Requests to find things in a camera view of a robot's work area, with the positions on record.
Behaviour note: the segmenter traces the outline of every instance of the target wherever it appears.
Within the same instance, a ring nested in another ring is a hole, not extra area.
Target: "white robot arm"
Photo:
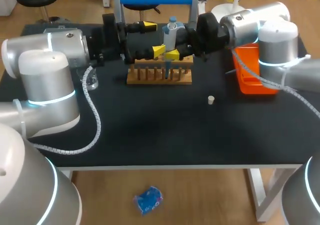
[[[62,132],[79,122],[75,88],[62,52],[25,51],[18,68],[28,100],[1,102],[1,124],[30,138]]]
[[[77,188],[11,127],[0,124],[1,225],[80,225]]]

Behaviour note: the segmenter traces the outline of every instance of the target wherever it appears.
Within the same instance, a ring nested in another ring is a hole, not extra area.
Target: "cable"
[[[248,68],[245,63],[240,59],[240,57],[238,56],[238,54],[236,53],[236,51],[234,49],[231,50],[232,54],[235,56],[235,58],[237,59],[238,63],[241,64],[241,66],[248,72],[250,73],[252,76],[254,76],[255,78],[257,78],[258,80],[260,80],[261,82],[265,83],[265,84],[269,84],[271,86],[274,86],[280,90],[285,91],[286,93],[289,93],[293,96],[295,96],[296,98],[298,98],[301,102],[303,102],[312,112],[315,113],[315,115],[320,119],[320,112],[310,103],[308,102],[308,100],[306,100],[303,96],[301,96],[299,93],[297,93],[295,90],[293,90],[291,87],[288,86],[284,86],[281,84],[278,84],[276,82],[273,81],[269,81],[257,74],[255,74],[253,71],[250,70],[250,68]]]
[[[50,146],[45,146],[45,145],[40,145],[40,144],[35,144],[33,143],[34,147],[37,149],[41,149],[41,150],[45,150],[48,152],[52,152],[55,154],[61,154],[61,155],[77,155],[77,154],[81,154],[84,153],[86,151],[88,151],[89,149],[91,149],[98,141],[100,134],[101,134],[101,120],[100,120],[100,116],[99,113],[94,105],[94,103],[92,102],[90,95],[88,93],[88,89],[87,89],[87,78],[89,73],[92,70],[92,66],[89,66],[84,74],[83,74],[83,78],[82,78],[82,89],[83,89],[83,93],[85,96],[85,99],[87,100],[93,115],[95,117],[95,121],[96,121],[96,133],[95,136],[93,138],[93,140],[85,147],[77,149],[77,150],[62,150],[62,149],[58,149],[58,148],[54,148],[54,147],[50,147]]]

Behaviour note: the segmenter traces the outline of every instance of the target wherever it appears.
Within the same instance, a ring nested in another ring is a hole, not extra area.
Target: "orange plastic basket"
[[[248,44],[235,49],[236,53],[244,64],[250,68],[254,73],[259,73],[259,47],[258,44]],[[262,83],[248,73],[238,63],[233,55],[233,62],[236,69],[236,76],[238,79],[240,90],[243,94],[276,94],[278,90],[264,87]]]

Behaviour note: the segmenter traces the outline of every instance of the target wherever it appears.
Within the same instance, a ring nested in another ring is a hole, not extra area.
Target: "crumpled blue wrapper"
[[[135,196],[133,201],[136,203],[142,215],[146,215],[159,206],[164,198],[159,189],[151,186],[147,191],[139,196]]]

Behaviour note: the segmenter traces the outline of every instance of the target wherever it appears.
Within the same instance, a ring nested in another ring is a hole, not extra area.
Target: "table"
[[[23,35],[42,33],[56,24],[27,25]],[[65,24],[90,34],[97,25]],[[160,43],[161,33],[130,34],[131,49]],[[306,50],[299,40],[299,55]],[[46,151],[65,171],[119,169],[248,169],[256,216],[269,219],[279,206],[288,177],[318,150],[318,118],[299,100],[284,92],[276,96],[241,94],[228,50],[212,53],[208,61],[194,59],[192,85],[127,86],[128,67],[122,61],[97,68],[99,88],[90,96],[100,113],[102,134],[84,154],[64,156]],[[72,72],[81,119],[59,134],[31,139],[63,149],[88,144],[96,132],[95,119]],[[301,92],[315,107],[320,96]],[[208,105],[208,96],[215,96]],[[0,83],[0,101],[26,99],[21,81],[7,73]],[[276,168],[266,194],[260,168]]]

